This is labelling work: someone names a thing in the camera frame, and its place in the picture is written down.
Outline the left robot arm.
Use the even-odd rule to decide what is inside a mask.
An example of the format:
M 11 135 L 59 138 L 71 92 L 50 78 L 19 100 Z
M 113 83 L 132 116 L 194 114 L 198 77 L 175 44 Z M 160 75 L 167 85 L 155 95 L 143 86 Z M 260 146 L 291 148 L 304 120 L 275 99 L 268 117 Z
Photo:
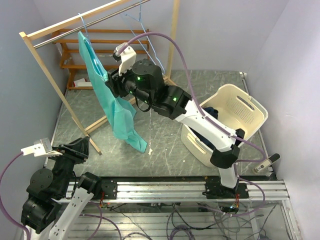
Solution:
M 84 163 L 89 157 L 90 137 L 78 138 L 58 147 L 48 139 L 36 141 L 22 148 L 23 155 L 47 157 L 54 160 L 52 169 L 41 168 L 30 179 L 26 191 L 28 199 L 22 207 L 21 223 L 30 228 L 32 240 L 65 240 L 91 199 L 102 193 L 102 179 L 90 172 L 84 173 L 70 201 L 58 217 L 62 205 L 59 200 L 67 196 L 70 181 L 74 179 L 74 166 Z

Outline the light blue wire hanger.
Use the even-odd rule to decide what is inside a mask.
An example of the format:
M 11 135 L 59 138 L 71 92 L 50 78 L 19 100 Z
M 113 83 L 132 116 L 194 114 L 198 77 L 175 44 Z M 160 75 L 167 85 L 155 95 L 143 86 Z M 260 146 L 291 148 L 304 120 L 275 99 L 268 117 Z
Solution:
M 120 14 L 121 19 L 125 23 L 125 25 L 129 28 L 129 31 L 133 34 L 133 36 L 137 36 L 138 33 L 135 33 L 135 31 L 132 28 L 131 20 L 133 20 L 135 23 L 140 25 L 140 28 L 142 30 L 142 33 L 146 33 L 147 29 L 144 27 L 143 20 L 142 20 L 142 1 L 140 0 L 138 2 L 138 16 L 134 17 L 133 15 L 130 15 L 129 13 L 121 13 Z M 142 47 L 144 52 L 146 53 L 147 57 L 154 63 L 158 64 L 160 66 L 161 72 L 164 75 L 166 73 L 164 65 L 162 64 L 161 60 L 157 56 L 157 52 L 149 38 L 149 36 L 144 37 L 147 41 L 147 44 L 142 43 L 142 37 L 139 38 L 138 44 Z

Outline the teal t shirt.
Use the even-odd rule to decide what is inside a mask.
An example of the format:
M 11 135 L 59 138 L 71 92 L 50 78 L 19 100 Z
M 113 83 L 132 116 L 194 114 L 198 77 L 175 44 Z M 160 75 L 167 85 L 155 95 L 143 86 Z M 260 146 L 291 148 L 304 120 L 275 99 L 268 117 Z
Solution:
M 119 140 L 124 140 L 137 151 L 144 153 L 147 149 L 147 142 L 134 127 L 134 117 L 137 111 L 129 101 L 115 97 L 106 85 L 109 81 L 108 72 L 97 57 L 90 40 L 80 31 L 77 33 L 77 38 L 80 56 L 85 63 L 89 80 L 111 126 L 113 135 Z

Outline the light blue hanger with teal shirt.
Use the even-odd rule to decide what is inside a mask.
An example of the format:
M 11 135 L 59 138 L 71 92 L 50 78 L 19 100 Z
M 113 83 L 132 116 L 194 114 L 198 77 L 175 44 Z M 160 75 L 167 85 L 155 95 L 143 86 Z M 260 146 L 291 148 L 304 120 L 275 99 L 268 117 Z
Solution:
M 101 64 L 101 61 L 99 60 L 98 56 L 96 55 L 91 40 L 89 38 L 88 30 L 86 23 L 84 21 L 84 18 L 82 14 L 78 13 L 78 15 L 81 18 L 81 21 L 83 23 L 83 27 L 85 30 L 85 36 L 78 32 L 78 38 L 80 39 L 80 44 L 79 44 L 79 52 L 80 55 L 85 63 L 87 65 L 88 63 L 91 64 L 92 68 L 94 69 L 95 73 L 101 77 L 104 76 L 105 70 L 104 67 Z

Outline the navy blue t shirt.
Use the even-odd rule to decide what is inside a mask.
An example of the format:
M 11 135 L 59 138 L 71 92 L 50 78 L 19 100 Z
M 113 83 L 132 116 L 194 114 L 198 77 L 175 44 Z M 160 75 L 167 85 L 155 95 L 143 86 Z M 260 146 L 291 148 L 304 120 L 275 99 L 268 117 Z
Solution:
M 208 114 L 210 114 L 215 119 L 218 119 L 219 111 L 214 109 L 213 107 L 204 107 L 203 108 Z M 193 128 L 191 128 L 192 132 L 199 138 L 201 142 L 203 142 L 207 147 L 209 147 L 211 150 L 215 150 L 215 146 L 205 137 L 203 137 L 201 134 L 199 134 L 197 131 L 195 131 Z

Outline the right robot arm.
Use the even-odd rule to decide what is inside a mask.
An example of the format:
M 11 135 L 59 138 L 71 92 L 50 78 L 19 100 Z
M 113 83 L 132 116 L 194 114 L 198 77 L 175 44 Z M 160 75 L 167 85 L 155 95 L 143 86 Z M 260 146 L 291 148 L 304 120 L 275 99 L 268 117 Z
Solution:
M 105 83 L 115 97 L 133 95 L 156 113 L 194 130 L 214 147 L 210 162 L 220 174 L 220 192 L 226 198 L 238 192 L 235 162 L 245 131 L 231 129 L 196 104 L 192 96 L 176 85 L 165 83 L 161 68 L 148 59 L 135 62 L 127 70 L 121 67 L 107 72 Z

